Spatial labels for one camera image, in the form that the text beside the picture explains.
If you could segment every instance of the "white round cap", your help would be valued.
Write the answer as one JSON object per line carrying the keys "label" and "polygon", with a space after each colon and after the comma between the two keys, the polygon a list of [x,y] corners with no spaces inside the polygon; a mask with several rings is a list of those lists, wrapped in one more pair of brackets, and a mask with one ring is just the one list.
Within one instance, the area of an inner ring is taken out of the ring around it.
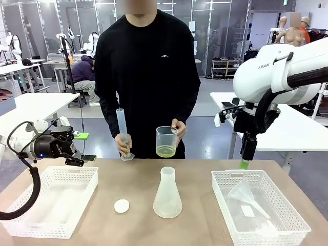
{"label": "white round cap", "polygon": [[125,213],[127,210],[129,210],[129,207],[130,207],[130,203],[128,200],[125,199],[118,200],[114,204],[114,210],[120,214]]}

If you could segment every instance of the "white shoe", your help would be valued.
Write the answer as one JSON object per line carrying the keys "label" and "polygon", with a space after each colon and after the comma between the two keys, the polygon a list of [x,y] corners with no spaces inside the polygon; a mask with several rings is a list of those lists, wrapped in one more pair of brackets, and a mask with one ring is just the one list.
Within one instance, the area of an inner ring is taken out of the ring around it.
{"label": "white shoe", "polygon": [[89,106],[91,106],[91,107],[100,107],[100,103],[98,103],[98,102],[90,102],[89,103]]}

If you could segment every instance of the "blue floor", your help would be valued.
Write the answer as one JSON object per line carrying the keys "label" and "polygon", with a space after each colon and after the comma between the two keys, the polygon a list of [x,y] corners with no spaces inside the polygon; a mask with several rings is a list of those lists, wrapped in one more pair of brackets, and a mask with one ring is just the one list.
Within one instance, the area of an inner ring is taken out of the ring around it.
{"label": "blue floor", "polygon": [[[231,126],[226,123],[216,128],[213,117],[190,117],[187,121],[188,132],[184,137],[187,159],[226,159],[230,144]],[[70,119],[74,129],[81,129],[80,119]],[[90,138],[85,143],[85,154],[97,155],[97,158],[119,158],[118,151],[104,119],[84,120],[85,131]],[[83,142],[75,141],[79,150]],[[241,140],[238,137],[234,158],[240,158]],[[284,153],[256,152],[255,159],[274,160],[283,164]],[[291,178],[304,191],[320,212],[328,219],[328,159],[327,152],[299,153],[290,172]],[[0,191],[12,182],[25,166],[19,160],[4,160],[0,166]]]}

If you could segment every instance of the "person in purple jacket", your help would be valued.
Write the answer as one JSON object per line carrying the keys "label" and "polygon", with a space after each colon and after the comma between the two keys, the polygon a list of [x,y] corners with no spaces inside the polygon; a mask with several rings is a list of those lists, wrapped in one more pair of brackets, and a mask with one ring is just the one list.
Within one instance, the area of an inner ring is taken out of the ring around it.
{"label": "person in purple jacket", "polygon": [[94,60],[90,56],[84,55],[81,57],[81,61],[72,68],[72,76],[75,89],[87,90],[90,96],[89,105],[97,107],[100,104],[99,97],[94,92],[96,82],[92,71],[93,66]]}

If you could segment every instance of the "purple jacket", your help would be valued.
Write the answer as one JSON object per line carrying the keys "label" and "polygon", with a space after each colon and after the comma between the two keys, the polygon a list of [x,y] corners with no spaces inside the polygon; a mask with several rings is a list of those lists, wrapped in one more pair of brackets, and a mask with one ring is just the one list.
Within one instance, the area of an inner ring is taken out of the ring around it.
{"label": "purple jacket", "polygon": [[92,59],[87,55],[82,56],[81,61],[79,61],[72,68],[72,76],[73,76],[74,83],[83,80],[95,81],[92,67],[93,67]]}

